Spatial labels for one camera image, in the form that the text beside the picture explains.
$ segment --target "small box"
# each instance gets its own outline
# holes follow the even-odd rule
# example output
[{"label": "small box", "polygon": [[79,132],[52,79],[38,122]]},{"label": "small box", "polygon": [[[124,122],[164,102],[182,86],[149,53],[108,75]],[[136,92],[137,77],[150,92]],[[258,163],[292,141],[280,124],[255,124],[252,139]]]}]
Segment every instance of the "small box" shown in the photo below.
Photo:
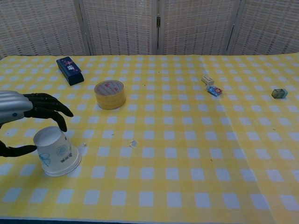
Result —
[{"label": "small box", "polygon": [[285,89],[275,89],[271,95],[274,99],[284,99],[288,95],[288,91]]},{"label": "small box", "polygon": [[206,85],[214,85],[214,80],[211,77],[208,76],[203,76],[201,80],[206,84]]},{"label": "small box", "polygon": [[56,60],[59,69],[70,85],[81,83],[84,78],[80,68],[71,60],[70,57],[64,57]]}]

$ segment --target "yellow tape roll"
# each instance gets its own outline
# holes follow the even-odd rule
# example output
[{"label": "yellow tape roll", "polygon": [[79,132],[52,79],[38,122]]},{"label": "yellow tape roll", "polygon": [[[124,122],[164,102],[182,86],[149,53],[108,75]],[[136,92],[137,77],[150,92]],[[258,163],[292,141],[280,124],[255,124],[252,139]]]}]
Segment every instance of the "yellow tape roll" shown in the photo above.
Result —
[{"label": "yellow tape roll", "polygon": [[99,107],[105,110],[119,108],[126,101],[124,85],[120,81],[101,82],[94,87],[94,92]]}]

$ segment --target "white eraser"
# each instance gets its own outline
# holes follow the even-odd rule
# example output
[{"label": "white eraser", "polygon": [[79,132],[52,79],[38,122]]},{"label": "white eraser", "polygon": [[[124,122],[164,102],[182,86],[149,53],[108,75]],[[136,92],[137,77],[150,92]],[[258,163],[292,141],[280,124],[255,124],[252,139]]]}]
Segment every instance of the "white eraser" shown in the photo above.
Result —
[{"label": "white eraser", "polygon": [[208,76],[203,76],[201,80],[206,84],[206,85],[214,85],[214,80],[211,77]]}]

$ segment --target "upside-down cup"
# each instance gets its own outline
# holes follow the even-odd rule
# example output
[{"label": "upside-down cup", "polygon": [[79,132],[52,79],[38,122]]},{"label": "upside-down cup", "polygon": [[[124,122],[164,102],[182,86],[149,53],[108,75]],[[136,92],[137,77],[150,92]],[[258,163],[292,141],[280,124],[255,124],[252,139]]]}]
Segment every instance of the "upside-down cup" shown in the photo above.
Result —
[{"label": "upside-down cup", "polygon": [[125,101],[124,85],[120,81],[107,80],[94,87],[98,105],[104,110],[113,110],[121,107]]},{"label": "upside-down cup", "polygon": [[49,176],[61,176],[78,166],[81,156],[56,126],[46,127],[33,138],[42,162],[42,168]]}]

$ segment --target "eraser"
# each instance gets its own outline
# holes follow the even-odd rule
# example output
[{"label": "eraser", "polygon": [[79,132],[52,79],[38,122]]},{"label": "eraser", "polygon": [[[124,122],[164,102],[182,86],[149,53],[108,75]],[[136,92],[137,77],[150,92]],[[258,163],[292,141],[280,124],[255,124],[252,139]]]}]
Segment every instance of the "eraser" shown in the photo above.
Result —
[{"label": "eraser", "polygon": [[216,97],[222,94],[222,90],[213,85],[208,85],[206,90]]},{"label": "eraser", "polygon": [[288,95],[288,91],[285,89],[275,89],[271,95],[274,99],[284,99]]},{"label": "eraser", "polygon": [[214,85],[214,80],[211,77],[208,76],[203,76],[201,80],[206,84],[206,85]]},{"label": "eraser", "polygon": [[84,81],[80,68],[71,60],[70,57],[64,57],[56,60],[59,69],[70,85]]}]

